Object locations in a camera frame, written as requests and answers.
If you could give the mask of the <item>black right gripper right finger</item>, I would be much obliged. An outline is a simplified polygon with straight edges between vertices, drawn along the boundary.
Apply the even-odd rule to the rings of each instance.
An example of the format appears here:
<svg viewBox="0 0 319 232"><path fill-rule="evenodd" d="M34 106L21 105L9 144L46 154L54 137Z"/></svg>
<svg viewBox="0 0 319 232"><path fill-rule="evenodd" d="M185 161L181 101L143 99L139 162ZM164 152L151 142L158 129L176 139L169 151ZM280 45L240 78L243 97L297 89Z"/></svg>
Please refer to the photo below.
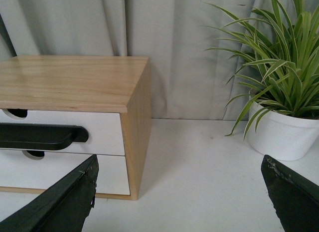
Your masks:
<svg viewBox="0 0 319 232"><path fill-rule="evenodd" d="M286 232L319 230L319 186L265 155L261 172L276 215Z"/></svg>

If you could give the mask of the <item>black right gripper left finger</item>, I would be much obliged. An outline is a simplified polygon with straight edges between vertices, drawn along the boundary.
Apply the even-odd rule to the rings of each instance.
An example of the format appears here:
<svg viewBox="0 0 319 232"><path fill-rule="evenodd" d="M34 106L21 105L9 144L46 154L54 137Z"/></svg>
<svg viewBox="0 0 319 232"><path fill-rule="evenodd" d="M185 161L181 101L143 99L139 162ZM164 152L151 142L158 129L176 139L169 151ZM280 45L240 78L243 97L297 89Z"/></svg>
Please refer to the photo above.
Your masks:
<svg viewBox="0 0 319 232"><path fill-rule="evenodd" d="M92 155L0 223L2 232L80 232L95 205L99 163Z"/></svg>

